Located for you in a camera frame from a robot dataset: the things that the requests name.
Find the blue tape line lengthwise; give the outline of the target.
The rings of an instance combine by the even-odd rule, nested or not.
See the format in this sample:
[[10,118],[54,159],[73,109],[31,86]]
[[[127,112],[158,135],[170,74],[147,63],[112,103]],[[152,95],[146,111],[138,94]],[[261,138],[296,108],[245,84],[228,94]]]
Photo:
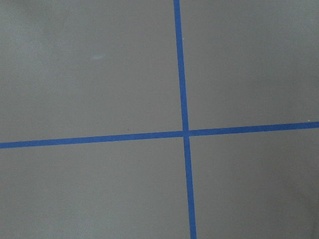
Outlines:
[[190,238],[197,238],[180,1],[173,2]]

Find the blue tape line crosswise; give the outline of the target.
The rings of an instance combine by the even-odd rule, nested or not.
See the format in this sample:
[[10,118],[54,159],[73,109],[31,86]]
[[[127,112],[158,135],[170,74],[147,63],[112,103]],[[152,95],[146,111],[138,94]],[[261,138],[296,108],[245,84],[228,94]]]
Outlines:
[[193,137],[193,136],[207,136],[207,135],[312,129],[312,128],[318,128],[318,127],[319,127],[319,123],[317,121],[314,121],[314,122],[299,122],[299,123],[286,123],[286,124],[194,129],[194,130],[188,130],[188,131],[165,131],[165,132],[148,132],[148,133],[133,133],[133,134],[120,134],[120,135],[60,138],[60,139],[13,141],[13,142],[2,142],[0,144],[0,148],[7,149],[7,148],[86,144],[86,143],[130,141],[130,140],[144,140],[144,139],[179,138],[179,137],[187,137],[187,136]]

